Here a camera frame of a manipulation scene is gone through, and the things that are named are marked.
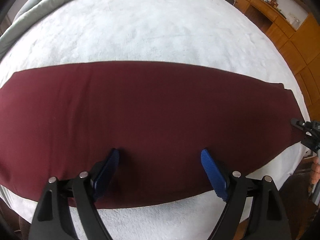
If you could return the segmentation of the person's right hand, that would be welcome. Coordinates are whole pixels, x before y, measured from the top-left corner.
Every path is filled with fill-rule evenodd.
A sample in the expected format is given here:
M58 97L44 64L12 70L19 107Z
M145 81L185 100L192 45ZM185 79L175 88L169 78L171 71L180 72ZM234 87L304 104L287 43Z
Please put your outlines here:
M319 158L313 157L311 171L310 171L310 187L309 193L312 193L313 186L316 185L320 179L320 165L319 165Z

